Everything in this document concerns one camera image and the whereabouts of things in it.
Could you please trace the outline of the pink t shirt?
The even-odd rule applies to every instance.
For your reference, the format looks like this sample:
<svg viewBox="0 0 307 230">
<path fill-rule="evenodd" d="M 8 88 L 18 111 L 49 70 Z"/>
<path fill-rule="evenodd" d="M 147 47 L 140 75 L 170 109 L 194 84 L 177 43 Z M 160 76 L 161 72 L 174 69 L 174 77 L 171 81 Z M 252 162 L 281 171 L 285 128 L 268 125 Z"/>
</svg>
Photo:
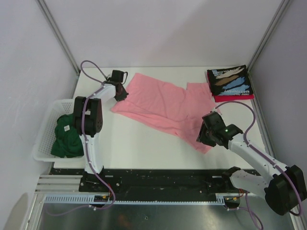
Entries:
<svg viewBox="0 0 307 230">
<path fill-rule="evenodd" d="M 182 88 L 136 73 L 126 90 L 127 98 L 111 108 L 113 113 L 179 137 L 203 154 L 211 149 L 197 142 L 202 117 L 216 106 L 209 84 L 187 83 Z"/>
</svg>

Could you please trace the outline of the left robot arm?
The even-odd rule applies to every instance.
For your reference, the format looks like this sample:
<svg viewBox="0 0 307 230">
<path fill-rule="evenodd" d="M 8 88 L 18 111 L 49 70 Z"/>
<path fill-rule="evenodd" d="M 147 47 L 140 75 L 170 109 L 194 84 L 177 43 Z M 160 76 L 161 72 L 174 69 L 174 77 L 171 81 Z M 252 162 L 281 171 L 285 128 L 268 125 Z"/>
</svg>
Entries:
<svg viewBox="0 0 307 230">
<path fill-rule="evenodd" d="M 99 135 L 103 127 L 102 104 L 112 98 L 120 102 L 127 96 L 122 83 L 105 82 L 90 96 L 77 96 L 74 99 L 73 126 L 82 142 L 87 173 L 99 174 L 104 168 L 103 157 L 99 155 Z"/>
</svg>

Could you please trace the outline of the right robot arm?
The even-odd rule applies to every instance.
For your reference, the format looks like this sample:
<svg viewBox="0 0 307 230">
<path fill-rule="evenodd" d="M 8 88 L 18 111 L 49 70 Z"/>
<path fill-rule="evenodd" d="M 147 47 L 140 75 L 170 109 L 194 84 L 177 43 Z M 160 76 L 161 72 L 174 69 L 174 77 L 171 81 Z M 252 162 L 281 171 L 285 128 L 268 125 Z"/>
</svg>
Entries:
<svg viewBox="0 0 307 230">
<path fill-rule="evenodd" d="M 197 141 L 209 146 L 223 146 L 251 165 L 258 176 L 232 167 L 224 173 L 221 186 L 226 192 L 237 188 L 263 198 L 278 215 L 283 216 L 307 198 L 302 170 L 276 160 L 252 145 L 245 133 L 234 124 L 225 125 L 217 112 L 203 116 Z"/>
</svg>

